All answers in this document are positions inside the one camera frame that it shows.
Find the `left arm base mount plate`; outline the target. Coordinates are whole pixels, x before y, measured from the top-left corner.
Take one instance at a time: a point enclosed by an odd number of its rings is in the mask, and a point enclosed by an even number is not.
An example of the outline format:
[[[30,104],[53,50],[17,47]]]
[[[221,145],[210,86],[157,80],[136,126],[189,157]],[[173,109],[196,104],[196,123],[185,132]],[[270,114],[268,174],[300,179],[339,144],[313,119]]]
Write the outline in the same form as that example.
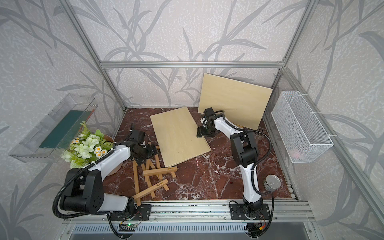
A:
[[[135,208],[135,211],[132,213],[128,212],[112,212],[110,214],[110,219],[112,221],[148,221],[151,215],[152,205],[143,204]]]

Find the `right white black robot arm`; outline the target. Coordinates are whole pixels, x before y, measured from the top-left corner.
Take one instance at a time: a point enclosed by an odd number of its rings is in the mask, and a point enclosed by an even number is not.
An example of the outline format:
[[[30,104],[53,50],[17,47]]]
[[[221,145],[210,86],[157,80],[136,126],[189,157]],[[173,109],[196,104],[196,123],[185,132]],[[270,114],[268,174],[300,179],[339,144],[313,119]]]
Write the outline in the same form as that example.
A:
[[[244,212],[248,218],[255,218],[256,214],[264,208],[262,193],[257,186],[257,165],[272,150],[269,149],[265,156],[258,159],[259,149],[255,138],[257,131],[237,127],[225,117],[223,110],[205,109],[201,123],[202,125],[197,128],[198,138],[214,137],[217,132],[221,132],[230,139],[233,159],[240,166],[242,174]]]

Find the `wooden easel frame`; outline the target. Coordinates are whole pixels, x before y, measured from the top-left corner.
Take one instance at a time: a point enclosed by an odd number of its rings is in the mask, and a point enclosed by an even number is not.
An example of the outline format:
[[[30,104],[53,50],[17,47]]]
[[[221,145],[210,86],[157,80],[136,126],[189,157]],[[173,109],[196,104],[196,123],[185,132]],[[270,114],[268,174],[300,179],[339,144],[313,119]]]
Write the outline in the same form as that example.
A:
[[[169,190],[168,180],[165,179],[164,175],[170,174],[172,178],[176,177],[176,172],[178,167],[161,167],[160,158],[159,158],[159,150],[160,147],[156,146],[157,153],[155,154],[156,165],[150,160],[146,159],[142,166],[143,177],[145,183],[147,184],[147,188],[143,191],[140,190],[139,183],[139,172],[138,172],[138,163],[136,160],[133,161],[133,172],[134,172],[134,187],[135,187],[135,195],[134,201],[137,206],[142,204],[141,199],[147,195],[150,195],[152,199],[156,197],[155,191],[158,189],[164,188],[165,191]]]

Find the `light plywood board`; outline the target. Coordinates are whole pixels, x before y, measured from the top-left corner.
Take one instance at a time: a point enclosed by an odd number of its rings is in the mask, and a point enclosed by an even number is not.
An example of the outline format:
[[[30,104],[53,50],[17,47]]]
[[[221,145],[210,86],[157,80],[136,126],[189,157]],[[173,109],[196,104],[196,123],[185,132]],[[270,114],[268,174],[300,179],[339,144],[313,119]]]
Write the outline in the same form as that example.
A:
[[[211,148],[197,137],[197,124],[188,108],[178,108],[151,116],[165,167],[173,167],[203,155]]]
[[[241,127],[257,129],[272,89],[204,74],[198,113],[205,109],[223,110],[226,118]]]

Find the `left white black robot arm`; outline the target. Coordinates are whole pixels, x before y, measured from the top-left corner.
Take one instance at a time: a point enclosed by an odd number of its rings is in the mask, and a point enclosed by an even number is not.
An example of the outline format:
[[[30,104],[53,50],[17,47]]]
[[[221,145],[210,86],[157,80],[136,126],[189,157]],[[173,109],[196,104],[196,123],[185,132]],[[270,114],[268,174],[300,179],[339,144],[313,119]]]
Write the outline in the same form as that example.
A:
[[[157,154],[154,144],[145,144],[145,132],[132,130],[124,140],[114,143],[104,157],[81,169],[71,169],[54,198],[52,210],[60,219],[85,215],[121,212],[128,217],[136,214],[132,197],[106,194],[104,179],[126,160],[143,163]]]

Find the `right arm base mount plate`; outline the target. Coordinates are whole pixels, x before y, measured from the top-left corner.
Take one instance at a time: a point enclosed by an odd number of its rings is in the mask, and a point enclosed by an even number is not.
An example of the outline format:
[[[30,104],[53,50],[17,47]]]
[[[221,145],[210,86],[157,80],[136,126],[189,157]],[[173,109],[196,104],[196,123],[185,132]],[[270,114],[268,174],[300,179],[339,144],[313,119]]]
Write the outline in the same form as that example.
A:
[[[229,208],[231,220],[269,220],[272,213],[263,199],[254,203],[230,201]]]

